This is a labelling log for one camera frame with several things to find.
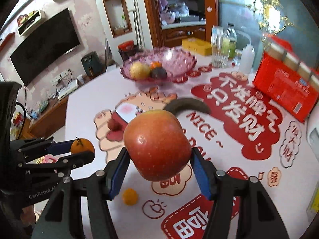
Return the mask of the small tangerine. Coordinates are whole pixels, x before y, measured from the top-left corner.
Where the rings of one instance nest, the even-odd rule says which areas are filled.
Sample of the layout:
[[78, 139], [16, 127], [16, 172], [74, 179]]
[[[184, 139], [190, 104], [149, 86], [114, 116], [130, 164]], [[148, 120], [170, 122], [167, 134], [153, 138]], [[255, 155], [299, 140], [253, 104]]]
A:
[[123, 192], [122, 200], [126, 205], [133, 206], [138, 203], [139, 195], [134, 189], [128, 188]]
[[94, 146], [90, 140], [87, 140], [85, 138], [76, 137], [76, 140], [71, 145], [70, 153], [71, 154], [78, 154], [78, 153], [82, 153], [82, 152], [95, 153]]

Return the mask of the red apple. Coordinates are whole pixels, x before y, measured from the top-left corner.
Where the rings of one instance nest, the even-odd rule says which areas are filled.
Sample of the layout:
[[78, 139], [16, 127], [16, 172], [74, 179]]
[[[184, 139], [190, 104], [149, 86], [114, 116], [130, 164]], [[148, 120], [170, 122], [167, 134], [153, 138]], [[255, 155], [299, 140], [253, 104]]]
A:
[[146, 111], [128, 123], [124, 146], [140, 173], [148, 181], [163, 181], [187, 165], [191, 145], [178, 119], [165, 110]]

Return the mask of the yellow pear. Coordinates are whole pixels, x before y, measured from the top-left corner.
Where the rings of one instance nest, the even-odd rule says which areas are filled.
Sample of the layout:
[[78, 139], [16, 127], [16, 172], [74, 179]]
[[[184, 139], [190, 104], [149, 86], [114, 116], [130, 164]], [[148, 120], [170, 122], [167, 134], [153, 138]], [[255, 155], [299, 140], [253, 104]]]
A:
[[132, 79], [143, 80], [149, 78], [151, 73], [150, 66], [142, 62], [134, 62], [130, 67]]

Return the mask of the dark avocado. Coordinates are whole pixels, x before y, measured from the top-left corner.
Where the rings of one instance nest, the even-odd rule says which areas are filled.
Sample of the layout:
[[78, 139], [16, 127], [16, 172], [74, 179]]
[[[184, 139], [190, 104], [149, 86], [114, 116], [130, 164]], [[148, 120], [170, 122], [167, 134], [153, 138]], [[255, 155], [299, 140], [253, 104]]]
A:
[[167, 78], [167, 71], [163, 67], [154, 68], [154, 69], [152, 69], [150, 76], [152, 79], [156, 79], [156, 80], [166, 79]]

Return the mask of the large orange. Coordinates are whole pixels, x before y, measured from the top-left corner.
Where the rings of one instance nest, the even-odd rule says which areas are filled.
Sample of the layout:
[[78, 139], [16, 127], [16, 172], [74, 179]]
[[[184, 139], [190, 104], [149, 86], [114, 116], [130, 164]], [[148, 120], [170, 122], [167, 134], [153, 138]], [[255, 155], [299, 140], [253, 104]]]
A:
[[161, 67], [162, 67], [162, 64], [158, 61], [151, 62], [151, 64], [150, 64], [151, 70], [153, 70], [155, 68], [161, 68]]

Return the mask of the white router box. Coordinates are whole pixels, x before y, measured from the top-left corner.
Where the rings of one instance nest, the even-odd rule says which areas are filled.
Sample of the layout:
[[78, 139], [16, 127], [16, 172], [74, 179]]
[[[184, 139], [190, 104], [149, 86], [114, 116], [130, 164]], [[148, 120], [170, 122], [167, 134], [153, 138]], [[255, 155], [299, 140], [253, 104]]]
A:
[[67, 97], [70, 93], [75, 91], [78, 88], [78, 80], [75, 79], [71, 81], [66, 87], [62, 88], [58, 93], [58, 100], [61, 101]]

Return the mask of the black television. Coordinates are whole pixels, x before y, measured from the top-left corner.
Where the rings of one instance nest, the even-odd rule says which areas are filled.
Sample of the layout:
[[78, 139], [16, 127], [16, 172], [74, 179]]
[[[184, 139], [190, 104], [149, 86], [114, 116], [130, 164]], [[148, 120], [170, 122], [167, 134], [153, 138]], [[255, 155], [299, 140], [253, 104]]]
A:
[[69, 9], [41, 24], [11, 54], [10, 59], [25, 86], [56, 59], [80, 45]]

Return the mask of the dark overripe banana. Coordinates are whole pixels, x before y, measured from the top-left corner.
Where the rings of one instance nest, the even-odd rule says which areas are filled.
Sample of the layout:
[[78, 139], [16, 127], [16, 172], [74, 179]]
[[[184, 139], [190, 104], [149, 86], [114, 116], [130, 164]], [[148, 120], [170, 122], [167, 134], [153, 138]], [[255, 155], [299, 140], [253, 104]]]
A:
[[174, 116], [177, 116], [182, 111], [187, 110], [199, 111], [205, 114], [209, 114], [211, 112], [206, 103], [194, 98], [179, 98], [172, 100], [163, 109], [172, 113]]

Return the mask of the yellow box at edge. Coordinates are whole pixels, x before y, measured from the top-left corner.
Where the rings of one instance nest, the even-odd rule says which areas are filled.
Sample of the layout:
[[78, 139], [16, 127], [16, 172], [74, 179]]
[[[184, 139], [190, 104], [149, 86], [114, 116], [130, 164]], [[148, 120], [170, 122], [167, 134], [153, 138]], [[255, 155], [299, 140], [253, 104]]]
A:
[[315, 218], [316, 214], [318, 213], [318, 210], [319, 210], [318, 205], [319, 205], [319, 191], [318, 191], [318, 187], [316, 187], [312, 195], [312, 198], [309, 202], [309, 205], [307, 207], [307, 218], [310, 223], [312, 222], [312, 220]]

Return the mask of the small glass jar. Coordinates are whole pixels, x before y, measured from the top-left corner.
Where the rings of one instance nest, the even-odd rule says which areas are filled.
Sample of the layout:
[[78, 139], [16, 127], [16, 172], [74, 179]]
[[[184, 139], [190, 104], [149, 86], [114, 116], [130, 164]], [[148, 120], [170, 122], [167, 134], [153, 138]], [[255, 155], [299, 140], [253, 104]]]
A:
[[242, 50], [236, 49], [234, 58], [232, 60], [233, 66], [238, 66], [240, 64], [241, 56], [242, 56]]

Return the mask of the white squeeze bottle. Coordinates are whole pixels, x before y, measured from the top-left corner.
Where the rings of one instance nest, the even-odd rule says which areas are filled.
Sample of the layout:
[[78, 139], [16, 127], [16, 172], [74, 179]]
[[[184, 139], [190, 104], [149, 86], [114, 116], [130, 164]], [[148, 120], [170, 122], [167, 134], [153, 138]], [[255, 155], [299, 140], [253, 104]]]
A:
[[239, 64], [239, 71], [244, 74], [249, 74], [255, 58], [255, 50], [251, 44], [247, 44], [242, 50], [241, 61]]

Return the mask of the red snack package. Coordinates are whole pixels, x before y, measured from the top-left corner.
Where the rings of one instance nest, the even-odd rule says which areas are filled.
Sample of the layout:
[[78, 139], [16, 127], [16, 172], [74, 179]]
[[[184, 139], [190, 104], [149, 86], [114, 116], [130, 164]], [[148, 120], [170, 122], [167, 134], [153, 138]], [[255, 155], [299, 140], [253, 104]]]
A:
[[300, 122], [318, 102], [318, 88], [310, 84], [312, 75], [289, 42], [274, 35], [263, 36], [263, 55], [253, 84]]

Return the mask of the yellow tin box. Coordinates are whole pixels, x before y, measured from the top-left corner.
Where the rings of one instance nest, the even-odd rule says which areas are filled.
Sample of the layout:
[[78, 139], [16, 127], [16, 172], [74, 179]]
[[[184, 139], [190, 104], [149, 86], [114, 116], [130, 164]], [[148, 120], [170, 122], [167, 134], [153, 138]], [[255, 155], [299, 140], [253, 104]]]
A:
[[182, 47], [202, 56], [212, 55], [212, 45], [198, 38], [186, 38], [182, 40]]

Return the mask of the clear plastic bottle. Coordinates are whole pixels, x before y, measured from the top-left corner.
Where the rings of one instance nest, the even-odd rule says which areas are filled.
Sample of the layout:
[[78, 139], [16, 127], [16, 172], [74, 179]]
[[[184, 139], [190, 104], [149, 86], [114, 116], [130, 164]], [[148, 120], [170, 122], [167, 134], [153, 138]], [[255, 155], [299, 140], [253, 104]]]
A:
[[228, 28], [223, 33], [222, 52], [229, 53], [229, 58], [235, 57], [235, 50], [237, 44], [237, 34], [234, 29], [234, 24], [228, 23]]

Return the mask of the drinking glass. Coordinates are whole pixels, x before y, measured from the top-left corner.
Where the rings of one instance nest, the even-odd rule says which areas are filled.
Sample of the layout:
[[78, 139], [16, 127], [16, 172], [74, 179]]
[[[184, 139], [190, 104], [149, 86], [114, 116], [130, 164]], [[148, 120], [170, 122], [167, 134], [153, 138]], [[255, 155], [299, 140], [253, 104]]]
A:
[[214, 68], [226, 68], [228, 66], [229, 50], [223, 48], [223, 37], [216, 36], [213, 43], [211, 64]]

